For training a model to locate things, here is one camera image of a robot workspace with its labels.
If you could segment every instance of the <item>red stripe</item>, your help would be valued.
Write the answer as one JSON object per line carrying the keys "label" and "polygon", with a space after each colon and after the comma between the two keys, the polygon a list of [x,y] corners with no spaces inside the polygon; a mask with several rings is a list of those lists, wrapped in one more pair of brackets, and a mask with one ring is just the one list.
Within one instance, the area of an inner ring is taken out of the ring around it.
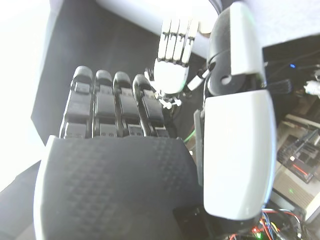
{"label": "red stripe", "polygon": [[298,167],[297,165],[293,164],[293,166],[298,169],[300,172],[302,172],[304,175],[308,175],[308,173],[306,173],[305,171],[303,171],[300,167]]}

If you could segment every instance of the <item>white connector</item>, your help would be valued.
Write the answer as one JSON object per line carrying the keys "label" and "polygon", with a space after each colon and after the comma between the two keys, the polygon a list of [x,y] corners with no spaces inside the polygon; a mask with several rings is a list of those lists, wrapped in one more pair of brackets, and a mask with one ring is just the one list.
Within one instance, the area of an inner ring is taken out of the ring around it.
{"label": "white connector", "polygon": [[305,93],[320,96],[320,82],[307,81],[306,86],[303,87],[305,89]]}

